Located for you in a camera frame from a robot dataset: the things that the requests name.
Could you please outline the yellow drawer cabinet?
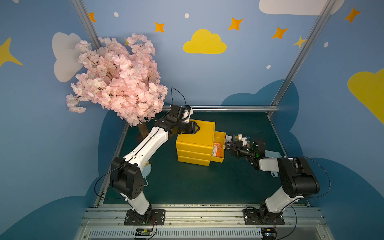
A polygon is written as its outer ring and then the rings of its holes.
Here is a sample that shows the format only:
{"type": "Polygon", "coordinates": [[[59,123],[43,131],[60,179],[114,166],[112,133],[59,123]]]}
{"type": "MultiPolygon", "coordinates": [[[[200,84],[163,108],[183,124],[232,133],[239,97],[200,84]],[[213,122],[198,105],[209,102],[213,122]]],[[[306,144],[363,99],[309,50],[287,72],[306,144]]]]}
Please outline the yellow drawer cabinet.
{"type": "Polygon", "coordinates": [[[209,166],[214,148],[214,122],[192,120],[200,129],[194,135],[181,134],[176,141],[178,161],[201,166],[209,166]]]}

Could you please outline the pink flower seed bag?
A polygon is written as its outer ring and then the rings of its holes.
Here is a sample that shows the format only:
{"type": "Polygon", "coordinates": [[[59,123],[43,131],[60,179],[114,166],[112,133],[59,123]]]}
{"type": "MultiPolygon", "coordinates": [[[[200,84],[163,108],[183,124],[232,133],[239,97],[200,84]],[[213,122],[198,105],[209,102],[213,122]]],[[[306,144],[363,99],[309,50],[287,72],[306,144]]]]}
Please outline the pink flower seed bag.
{"type": "Polygon", "coordinates": [[[238,135],[232,135],[232,136],[229,136],[229,135],[226,135],[226,138],[225,138],[225,142],[236,142],[236,141],[239,141],[238,140],[238,135]]]}

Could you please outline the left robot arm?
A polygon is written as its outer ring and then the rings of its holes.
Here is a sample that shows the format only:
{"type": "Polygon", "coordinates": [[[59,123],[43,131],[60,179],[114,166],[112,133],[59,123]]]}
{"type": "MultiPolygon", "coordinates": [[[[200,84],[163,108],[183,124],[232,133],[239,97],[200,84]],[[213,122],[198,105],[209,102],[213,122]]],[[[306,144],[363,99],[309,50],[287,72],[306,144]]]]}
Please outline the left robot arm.
{"type": "Polygon", "coordinates": [[[180,134],[194,135],[200,127],[191,121],[191,106],[171,105],[169,112],[156,120],[154,127],[143,141],[123,158],[115,158],[111,163],[110,185],[129,203],[134,213],[144,216],[150,208],[143,188],[145,185],[142,171],[153,154],[170,137],[180,134]]]}

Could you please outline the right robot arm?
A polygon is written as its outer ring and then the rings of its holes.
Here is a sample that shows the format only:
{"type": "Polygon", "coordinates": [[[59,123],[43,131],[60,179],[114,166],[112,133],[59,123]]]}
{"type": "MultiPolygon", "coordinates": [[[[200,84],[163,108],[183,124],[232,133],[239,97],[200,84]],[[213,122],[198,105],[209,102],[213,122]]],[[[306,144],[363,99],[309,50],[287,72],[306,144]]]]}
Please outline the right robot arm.
{"type": "Polygon", "coordinates": [[[279,175],[281,187],[261,203],[260,218],[276,218],[291,204],[320,192],[319,181],[304,157],[268,158],[262,140],[253,141],[250,148],[243,141],[227,142],[225,148],[233,156],[246,159],[254,169],[279,175]]]}

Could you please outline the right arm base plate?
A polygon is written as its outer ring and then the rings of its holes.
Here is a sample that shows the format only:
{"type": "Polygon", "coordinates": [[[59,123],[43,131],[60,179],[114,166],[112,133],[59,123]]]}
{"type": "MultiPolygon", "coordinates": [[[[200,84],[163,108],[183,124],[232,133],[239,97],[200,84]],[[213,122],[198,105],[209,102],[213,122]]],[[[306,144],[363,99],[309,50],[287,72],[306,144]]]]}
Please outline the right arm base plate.
{"type": "Polygon", "coordinates": [[[247,226],[285,225],[282,213],[271,213],[267,210],[246,208],[243,209],[243,218],[247,226]]]}

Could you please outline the orange seed bag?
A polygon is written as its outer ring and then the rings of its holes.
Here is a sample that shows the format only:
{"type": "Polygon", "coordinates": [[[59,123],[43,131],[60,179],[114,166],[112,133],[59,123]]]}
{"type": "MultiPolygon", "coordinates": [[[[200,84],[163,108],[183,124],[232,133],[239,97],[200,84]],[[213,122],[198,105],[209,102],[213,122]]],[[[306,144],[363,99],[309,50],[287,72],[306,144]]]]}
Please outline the orange seed bag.
{"type": "Polygon", "coordinates": [[[214,142],[212,156],[216,157],[216,158],[222,157],[222,144],[221,143],[214,142]]]}

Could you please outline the yellow top drawer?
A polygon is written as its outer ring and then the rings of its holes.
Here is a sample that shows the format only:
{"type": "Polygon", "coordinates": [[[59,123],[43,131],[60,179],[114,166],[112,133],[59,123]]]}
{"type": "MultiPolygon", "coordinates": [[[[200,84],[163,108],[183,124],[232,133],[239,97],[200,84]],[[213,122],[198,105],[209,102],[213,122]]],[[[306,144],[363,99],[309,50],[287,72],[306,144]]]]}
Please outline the yellow top drawer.
{"type": "Polygon", "coordinates": [[[215,132],[213,152],[210,161],[222,163],[225,158],[226,133],[215,132]]]}

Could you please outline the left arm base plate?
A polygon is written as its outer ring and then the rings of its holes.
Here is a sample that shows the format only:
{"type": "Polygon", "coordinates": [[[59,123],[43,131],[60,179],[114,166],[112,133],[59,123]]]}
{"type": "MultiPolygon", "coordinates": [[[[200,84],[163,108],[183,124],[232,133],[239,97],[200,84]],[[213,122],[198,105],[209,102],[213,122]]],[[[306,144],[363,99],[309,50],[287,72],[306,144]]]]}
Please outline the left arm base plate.
{"type": "Polygon", "coordinates": [[[149,226],[165,224],[166,210],[163,209],[148,209],[144,215],[140,215],[133,210],[128,210],[124,225],[125,226],[149,226]]]}

